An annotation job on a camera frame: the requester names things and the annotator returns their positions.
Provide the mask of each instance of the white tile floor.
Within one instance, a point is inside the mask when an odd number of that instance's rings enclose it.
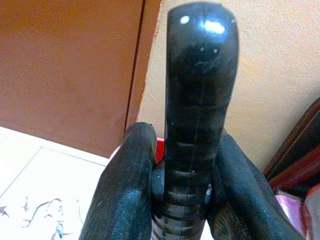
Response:
[[[0,127],[0,239],[60,240],[58,221],[63,239],[77,240],[108,163],[107,158]],[[201,239],[212,239],[207,224]]]

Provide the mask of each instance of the red object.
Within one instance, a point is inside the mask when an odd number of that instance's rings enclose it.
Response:
[[[305,238],[308,240],[320,239],[320,184],[311,188],[304,201]]]
[[[155,162],[161,162],[165,154],[165,140],[163,138],[156,139]]]
[[[320,173],[320,145],[269,181],[271,188],[289,190]]]

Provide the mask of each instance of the tile grout line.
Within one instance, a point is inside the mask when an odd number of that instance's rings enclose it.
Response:
[[[26,167],[29,165],[29,163],[34,159],[34,157],[38,154],[38,152],[41,150],[42,146],[39,147],[39,149],[35,152],[35,154],[31,157],[30,161],[23,167],[23,169],[18,173],[18,175],[13,179],[13,181],[10,183],[10,185],[4,190],[4,192],[0,195],[1,197],[6,193],[6,191],[11,187],[11,185],[15,182],[15,180],[20,176],[20,174],[26,169]]]
[[[86,161],[86,162],[89,162],[89,163],[97,164],[97,165],[100,165],[100,166],[103,166],[103,167],[106,167],[110,162],[110,159],[107,158],[109,160],[109,162],[106,165],[104,165],[104,164],[101,164],[101,163],[90,161],[90,160],[87,160],[87,159],[84,159],[84,158],[81,158],[81,157],[78,157],[78,156],[71,155],[69,153],[65,153],[65,152],[62,152],[62,151],[59,151],[59,150],[56,150],[56,149],[48,148],[48,147],[45,147],[45,146],[42,146],[41,148],[47,149],[47,150],[50,150],[50,151],[54,151],[54,152],[57,152],[57,153],[60,153],[60,154],[64,154],[64,155],[67,155],[67,156],[70,156],[70,157],[73,157],[73,158],[76,158],[76,159],[80,159],[80,160],[83,160],[83,161]]]

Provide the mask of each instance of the black tube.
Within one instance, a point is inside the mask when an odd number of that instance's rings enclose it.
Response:
[[[164,198],[151,237],[196,240],[237,71],[235,17],[208,2],[172,9],[166,54]]]
[[[131,125],[101,174],[79,240],[148,240],[151,235],[151,173],[156,133]]]

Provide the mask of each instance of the brown cabinet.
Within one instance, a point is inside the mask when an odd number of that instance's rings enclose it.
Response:
[[[108,157],[141,97],[131,91],[142,16],[159,1],[0,2],[0,125]]]

